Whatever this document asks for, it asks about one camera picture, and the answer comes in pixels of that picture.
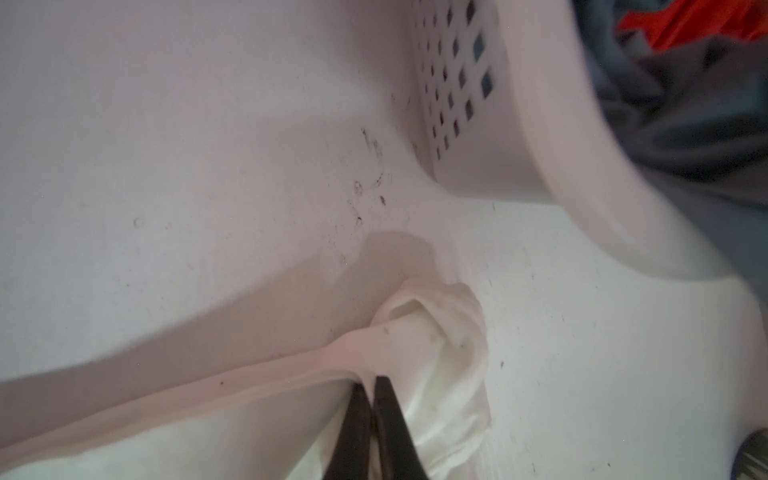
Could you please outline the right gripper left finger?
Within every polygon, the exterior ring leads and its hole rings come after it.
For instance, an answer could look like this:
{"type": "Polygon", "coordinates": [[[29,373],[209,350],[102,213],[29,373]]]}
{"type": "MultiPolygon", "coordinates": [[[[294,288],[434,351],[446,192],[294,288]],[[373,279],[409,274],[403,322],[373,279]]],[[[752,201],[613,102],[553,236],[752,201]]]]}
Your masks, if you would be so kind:
{"type": "Polygon", "coordinates": [[[369,475],[372,409],[362,384],[355,384],[323,480],[366,480],[369,475]]]}

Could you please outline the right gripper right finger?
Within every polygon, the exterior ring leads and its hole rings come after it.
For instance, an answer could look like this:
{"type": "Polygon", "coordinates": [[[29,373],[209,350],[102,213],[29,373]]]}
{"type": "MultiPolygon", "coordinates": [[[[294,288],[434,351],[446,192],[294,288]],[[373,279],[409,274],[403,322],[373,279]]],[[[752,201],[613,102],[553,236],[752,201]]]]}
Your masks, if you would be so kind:
{"type": "Polygon", "coordinates": [[[372,405],[381,478],[428,480],[391,380],[377,376],[372,405]]]}

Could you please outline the white printed t-shirt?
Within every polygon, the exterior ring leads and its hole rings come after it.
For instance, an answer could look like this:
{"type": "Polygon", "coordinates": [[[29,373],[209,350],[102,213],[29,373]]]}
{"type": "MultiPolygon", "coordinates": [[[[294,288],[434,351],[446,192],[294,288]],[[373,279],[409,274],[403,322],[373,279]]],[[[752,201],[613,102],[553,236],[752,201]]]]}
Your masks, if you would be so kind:
{"type": "Polygon", "coordinates": [[[318,479],[351,390],[388,377],[432,479],[466,475],[491,425],[482,308],[411,279],[368,327],[1,445],[5,479],[318,479]]]}

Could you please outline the white plastic laundry basket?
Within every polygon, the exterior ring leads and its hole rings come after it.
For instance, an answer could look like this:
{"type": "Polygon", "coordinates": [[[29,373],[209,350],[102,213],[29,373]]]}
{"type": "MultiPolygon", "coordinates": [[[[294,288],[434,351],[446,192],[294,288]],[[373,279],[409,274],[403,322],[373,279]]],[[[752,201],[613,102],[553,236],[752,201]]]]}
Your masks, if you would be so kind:
{"type": "Polygon", "coordinates": [[[728,262],[615,140],[568,1],[407,1],[429,156],[452,194],[556,204],[605,253],[662,278],[728,262]]]}

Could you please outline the grey t-shirt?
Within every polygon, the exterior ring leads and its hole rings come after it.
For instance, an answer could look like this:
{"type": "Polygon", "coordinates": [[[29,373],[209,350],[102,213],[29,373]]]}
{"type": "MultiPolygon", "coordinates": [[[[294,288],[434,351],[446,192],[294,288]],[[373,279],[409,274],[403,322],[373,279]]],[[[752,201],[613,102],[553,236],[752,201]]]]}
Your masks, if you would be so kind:
{"type": "Polygon", "coordinates": [[[577,1],[588,72],[603,115],[644,177],[767,293],[767,35],[711,36],[654,52],[620,33],[632,11],[671,1],[577,1]]]}

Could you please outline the red t-shirt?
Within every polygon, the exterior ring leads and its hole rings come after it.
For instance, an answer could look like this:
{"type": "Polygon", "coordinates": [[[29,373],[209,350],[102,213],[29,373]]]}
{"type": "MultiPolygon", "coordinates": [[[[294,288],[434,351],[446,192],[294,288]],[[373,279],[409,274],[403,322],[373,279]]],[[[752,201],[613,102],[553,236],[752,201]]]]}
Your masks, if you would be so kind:
{"type": "Polygon", "coordinates": [[[751,42],[767,35],[767,2],[671,1],[659,11],[627,13],[617,31],[641,33],[654,52],[711,36],[751,42]]]}

